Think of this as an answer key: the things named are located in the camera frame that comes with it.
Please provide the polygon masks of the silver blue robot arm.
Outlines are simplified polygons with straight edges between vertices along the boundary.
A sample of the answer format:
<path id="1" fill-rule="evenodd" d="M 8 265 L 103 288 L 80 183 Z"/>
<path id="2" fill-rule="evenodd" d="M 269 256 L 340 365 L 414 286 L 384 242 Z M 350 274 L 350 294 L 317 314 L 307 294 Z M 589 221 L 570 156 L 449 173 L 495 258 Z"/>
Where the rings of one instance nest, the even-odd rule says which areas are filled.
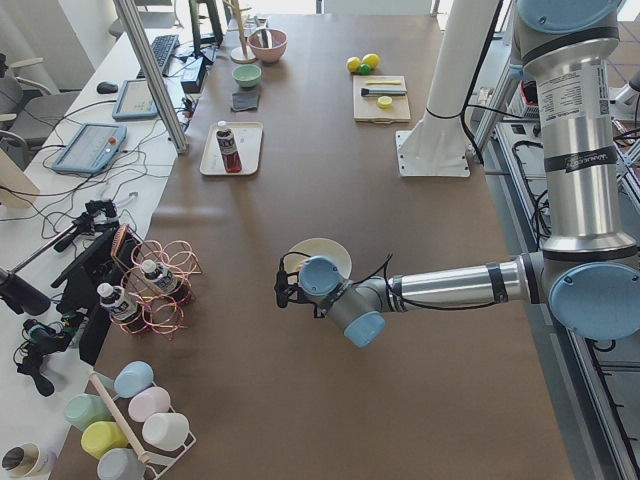
<path id="1" fill-rule="evenodd" d="M 619 212 L 606 58 L 619 42 L 615 1 L 520 1 L 509 73 L 536 84 L 551 233 L 541 249 L 491 262 L 353 281 L 327 253 L 295 247 L 279 262 L 278 306 L 309 303 L 356 346 L 384 329 L 385 312 L 455 311 L 511 300 L 544 304 L 591 340 L 639 328 L 639 260 Z"/>

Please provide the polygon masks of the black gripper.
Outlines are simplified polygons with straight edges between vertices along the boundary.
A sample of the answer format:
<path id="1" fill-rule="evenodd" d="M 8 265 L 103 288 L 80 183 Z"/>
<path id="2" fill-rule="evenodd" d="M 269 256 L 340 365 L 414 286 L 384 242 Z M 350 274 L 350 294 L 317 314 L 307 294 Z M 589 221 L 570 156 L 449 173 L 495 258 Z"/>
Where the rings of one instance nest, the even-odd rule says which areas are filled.
<path id="1" fill-rule="evenodd" d="M 318 310 L 318 306 L 306 296 L 298 283 L 289 283 L 289 277 L 298 277 L 299 274 L 294 272 L 289 273 L 285 270 L 284 259 L 288 255 L 292 255 L 292 252 L 287 252 L 280 257 L 278 270 L 276 272 L 276 280 L 274 284 L 276 304 L 279 308 L 286 308 L 289 302 L 295 304 L 312 304 L 314 306 L 313 317 L 319 318 L 320 312 Z"/>

